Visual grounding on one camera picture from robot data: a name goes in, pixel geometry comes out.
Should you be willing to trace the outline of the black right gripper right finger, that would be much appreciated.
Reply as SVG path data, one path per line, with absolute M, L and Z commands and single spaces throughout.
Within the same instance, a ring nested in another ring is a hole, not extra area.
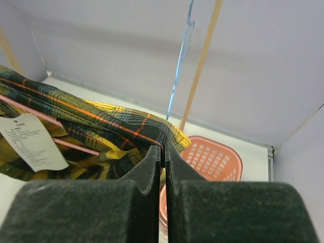
M 318 242 L 297 190 L 276 182 L 211 182 L 165 145 L 169 242 Z

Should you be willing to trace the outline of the light blue wire hanger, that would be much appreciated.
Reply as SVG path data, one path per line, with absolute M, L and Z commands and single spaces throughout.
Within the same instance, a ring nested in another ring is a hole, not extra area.
M 193 30 L 194 30 L 194 27 L 195 27 L 195 21 L 191 19 L 193 4 L 194 4 L 194 0 L 191 0 L 190 5 L 189 5 L 189 10 L 188 10 L 186 28 L 185 28 L 185 31 L 184 31 L 184 35 L 183 35 L 183 39 L 182 39 L 182 43 L 181 43 L 181 47 L 180 47 L 180 51 L 179 51 L 173 89 L 172 89 L 172 92 L 171 92 L 171 96 L 170 96 L 170 100 L 169 100 L 169 104 L 168 104 L 168 108 L 167 108 L 166 120 L 169 119 L 170 114 L 171 114 L 171 109 L 172 109 L 172 106 L 173 106 L 174 97 L 175 97 L 176 89 L 177 89 L 177 86 L 178 86 L 182 66 L 184 64 L 186 54 L 187 54 L 187 50 L 188 50 L 188 47 L 190 45 Z

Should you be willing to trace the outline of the yellow plaid flannel shirt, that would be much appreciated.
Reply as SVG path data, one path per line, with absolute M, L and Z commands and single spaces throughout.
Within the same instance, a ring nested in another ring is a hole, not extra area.
M 180 129 L 163 118 L 82 99 L 27 79 L 5 66 L 1 67 L 1 94 L 56 119 L 59 126 L 43 121 L 52 137 L 99 152 L 91 155 L 59 145 L 68 167 L 34 172 L 1 138 L 1 173 L 18 180 L 118 179 L 136 166 L 152 145 L 164 147 L 172 141 L 181 152 L 191 143 Z

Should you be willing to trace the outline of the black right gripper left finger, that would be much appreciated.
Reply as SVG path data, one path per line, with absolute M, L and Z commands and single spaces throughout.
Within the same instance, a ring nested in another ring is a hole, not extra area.
M 43 180 L 24 185 L 1 242 L 158 242 L 160 148 L 118 180 Z

